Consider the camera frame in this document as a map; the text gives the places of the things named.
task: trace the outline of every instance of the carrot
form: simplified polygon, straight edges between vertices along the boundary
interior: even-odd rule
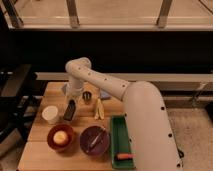
[[[117,160],[130,160],[133,159],[133,155],[130,153],[118,153],[116,155]]]

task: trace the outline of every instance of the white bowl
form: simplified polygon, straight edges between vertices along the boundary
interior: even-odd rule
[[[47,106],[42,112],[42,117],[49,124],[55,124],[59,121],[60,117],[58,114],[58,108],[56,106]]]

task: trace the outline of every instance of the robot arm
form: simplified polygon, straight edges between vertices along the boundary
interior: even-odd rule
[[[181,171],[181,159],[159,90],[149,82],[130,83],[90,68],[88,58],[66,64],[71,98],[82,93],[84,80],[115,96],[124,103],[136,170]]]

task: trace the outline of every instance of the plastic tray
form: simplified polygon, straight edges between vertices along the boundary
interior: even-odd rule
[[[111,159],[114,169],[134,170],[133,160],[116,160],[118,153],[131,153],[129,137],[124,116],[112,116],[110,120],[111,131]]]

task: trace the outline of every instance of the small cup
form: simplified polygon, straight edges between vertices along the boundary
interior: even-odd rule
[[[58,108],[56,106],[47,106],[42,112],[42,117],[49,124],[57,123],[60,119],[58,114]]]
[[[84,91],[82,94],[82,98],[84,100],[84,103],[88,105],[92,100],[92,93],[89,91]]]

